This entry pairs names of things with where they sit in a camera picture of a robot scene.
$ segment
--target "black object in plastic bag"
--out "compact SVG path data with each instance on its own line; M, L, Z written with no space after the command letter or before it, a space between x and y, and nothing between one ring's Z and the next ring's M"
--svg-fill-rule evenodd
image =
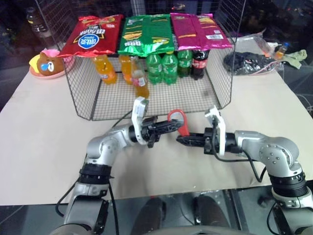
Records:
M235 53L234 74L249 75L261 74L274 70L279 64L277 61L264 55L254 54L251 52L232 52L225 56L223 65L225 69L231 72L233 55Z

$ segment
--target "snack bag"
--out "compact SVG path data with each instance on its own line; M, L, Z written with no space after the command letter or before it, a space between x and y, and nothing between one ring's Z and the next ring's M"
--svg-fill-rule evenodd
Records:
M196 29L192 23L194 15L185 13L171 13L178 50L201 49Z
M79 17L76 27L58 57L72 55L94 57L115 53L122 18L123 15L103 18Z
M152 15L149 20L148 41L145 44L146 55L174 51L170 15Z
M144 54L144 24L149 16L133 16L126 18L119 54L140 55Z
M202 14L192 18L198 33L202 50L232 47L221 28L213 20L212 14Z
M118 53L146 57L174 50L170 16L143 15L126 18Z

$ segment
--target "wire rack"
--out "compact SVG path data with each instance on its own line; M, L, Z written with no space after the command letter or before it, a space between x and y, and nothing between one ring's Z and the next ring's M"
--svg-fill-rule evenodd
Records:
M235 50L246 0L36 0L36 3L59 49L64 46L79 16L213 13L233 48L210 50L203 79L179 78L170 86L148 84L150 102L147 115L165 115L172 109L182 109L186 113L201 112L212 105L223 108L230 103L232 72L224 69L223 59ZM134 87L124 81L117 55L111 56L110 61L118 75L118 81L113 85L100 80L89 58L75 57L74 65L66 67L78 116L88 120L116 119L132 108Z

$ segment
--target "small bottle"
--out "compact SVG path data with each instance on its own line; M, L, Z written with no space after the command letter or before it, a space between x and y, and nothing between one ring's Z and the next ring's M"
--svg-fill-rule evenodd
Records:
M190 67L192 62L192 52L190 50L181 50L177 54L179 77L188 77L190 74Z
M26 9L26 11L27 21L30 23L32 31L36 34L42 44L46 46L47 49L57 49L51 32L46 27L37 9L35 7L29 7Z
M91 58L94 66L105 84L113 84L117 81L114 67L107 55L99 55Z
M152 84L162 82L162 59L158 54L151 54L146 59L148 78Z
M174 84L177 81L178 59L173 51L167 52L162 59L163 81L168 84Z
M279 47L278 51L275 53L275 59L281 60L283 56L285 55L285 52L287 51L288 47L289 47L289 43L282 44Z
M145 98L149 97L148 82L145 77L145 71L142 69L143 66L137 56L131 57L132 65L132 81L136 89L136 97L142 96Z
M122 66L124 80L127 84L131 85L133 83L131 58L128 55L119 55L118 59Z
M191 77L195 80L203 78L204 68L207 64L207 58L209 56L209 51L205 50L194 50L192 51L192 67L191 67Z

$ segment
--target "brown bear toy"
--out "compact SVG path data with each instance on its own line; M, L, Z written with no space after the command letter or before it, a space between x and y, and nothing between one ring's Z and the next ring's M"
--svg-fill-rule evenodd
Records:
M54 75L64 70L62 59L49 55L49 50L43 50L40 52L40 58L37 61L37 68L44 76Z

